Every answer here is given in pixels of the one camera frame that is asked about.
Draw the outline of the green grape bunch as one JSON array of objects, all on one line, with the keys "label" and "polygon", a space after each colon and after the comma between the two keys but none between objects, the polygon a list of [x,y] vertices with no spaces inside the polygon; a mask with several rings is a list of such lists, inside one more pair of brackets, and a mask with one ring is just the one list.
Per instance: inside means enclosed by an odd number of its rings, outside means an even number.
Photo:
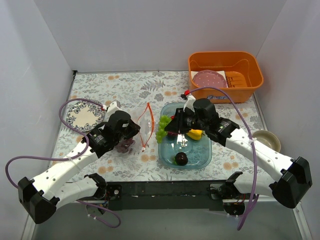
[{"label": "green grape bunch", "polygon": [[171,120],[171,117],[168,115],[162,115],[160,117],[155,137],[158,144],[161,144],[163,138],[167,136],[168,132],[165,131],[165,127],[171,122]]}]

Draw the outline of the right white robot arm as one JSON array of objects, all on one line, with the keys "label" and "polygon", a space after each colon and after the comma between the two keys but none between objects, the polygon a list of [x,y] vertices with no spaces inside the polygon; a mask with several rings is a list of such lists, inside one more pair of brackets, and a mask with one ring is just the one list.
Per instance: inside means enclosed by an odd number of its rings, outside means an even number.
[{"label": "right white robot arm", "polygon": [[164,130],[176,134],[204,131],[210,140],[241,154],[268,174],[258,177],[241,171],[233,173],[216,190],[225,198],[237,199],[255,187],[256,195],[274,197],[283,206],[293,209],[312,186],[310,165],[306,159],[301,156],[293,159],[250,139],[238,124],[220,117],[208,99],[194,100],[192,108],[177,108]]}]

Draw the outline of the red grape bunch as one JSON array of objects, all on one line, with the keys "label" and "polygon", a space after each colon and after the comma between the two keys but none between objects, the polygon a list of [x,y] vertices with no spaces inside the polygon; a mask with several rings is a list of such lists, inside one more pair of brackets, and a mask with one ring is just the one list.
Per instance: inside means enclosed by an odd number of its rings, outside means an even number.
[{"label": "red grape bunch", "polygon": [[132,138],[124,139],[115,148],[120,154],[130,154],[134,150],[136,141]]}]

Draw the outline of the clear zip top bag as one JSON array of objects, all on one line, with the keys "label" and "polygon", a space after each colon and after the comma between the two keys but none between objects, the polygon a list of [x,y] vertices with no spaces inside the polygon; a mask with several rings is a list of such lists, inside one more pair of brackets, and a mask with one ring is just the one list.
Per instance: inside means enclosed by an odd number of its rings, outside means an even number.
[{"label": "clear zip top bag", "polygon": [[150,141],[155,130],[155,118],[149,102],[147,102],[145,105],[138,106],[130,110],[128,113],[130,114],[132,121],[140,126],[140,131],[132,138],[135,140],[133,151],[131,153],[117,152],[119,156],[143,153],[149,146],[148,142]]}]

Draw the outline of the yellow bell pepper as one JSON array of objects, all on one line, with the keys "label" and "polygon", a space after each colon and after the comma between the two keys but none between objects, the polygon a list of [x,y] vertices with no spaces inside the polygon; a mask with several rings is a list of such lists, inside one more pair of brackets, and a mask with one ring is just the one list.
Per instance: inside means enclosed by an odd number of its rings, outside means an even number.
[{"label": "yellow bell pepper", "polygon": [[186,135],[195,141],[199,141],[202,138],[203,131],[198,129],[191,129]]}]

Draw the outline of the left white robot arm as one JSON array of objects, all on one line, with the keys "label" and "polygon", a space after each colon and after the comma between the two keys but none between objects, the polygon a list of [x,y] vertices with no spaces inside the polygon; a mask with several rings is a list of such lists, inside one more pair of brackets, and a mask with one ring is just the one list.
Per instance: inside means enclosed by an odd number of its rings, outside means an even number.
[{"label": "left white robot arm", "polygon": [[65,161],[57,162],[32,179],[22,178],[18,182],[18,197],[32,220],[42,224],[60,207],[82,198],[103,199],[107,193],[107,182],[99,174],[86,175],[77,182],[69,183],[69,180],[113,150],[119,142],[133,138],[140,129],[127,112],[117,110],[107,122],[86,134]]}]

